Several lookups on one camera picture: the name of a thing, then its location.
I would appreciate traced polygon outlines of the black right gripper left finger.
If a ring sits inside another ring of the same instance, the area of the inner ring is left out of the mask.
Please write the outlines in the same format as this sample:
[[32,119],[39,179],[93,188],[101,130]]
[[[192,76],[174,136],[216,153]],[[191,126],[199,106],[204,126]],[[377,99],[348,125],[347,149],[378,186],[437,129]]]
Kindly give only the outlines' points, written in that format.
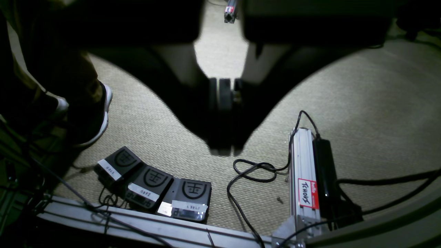
[[220,152],[216,80],[194,49],[203,0],[75,0],[62,9],[62,36],[150,88],[192,133]]

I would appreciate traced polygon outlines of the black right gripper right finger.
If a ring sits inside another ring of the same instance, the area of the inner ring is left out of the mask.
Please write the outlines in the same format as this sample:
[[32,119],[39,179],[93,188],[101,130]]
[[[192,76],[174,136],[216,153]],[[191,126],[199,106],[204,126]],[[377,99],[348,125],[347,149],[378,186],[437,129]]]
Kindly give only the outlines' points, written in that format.
[[238,155],[277,103],[305,78],[383,43],[392,0],[239,0],[249,41],[240,77],[220,80],[220,154]]

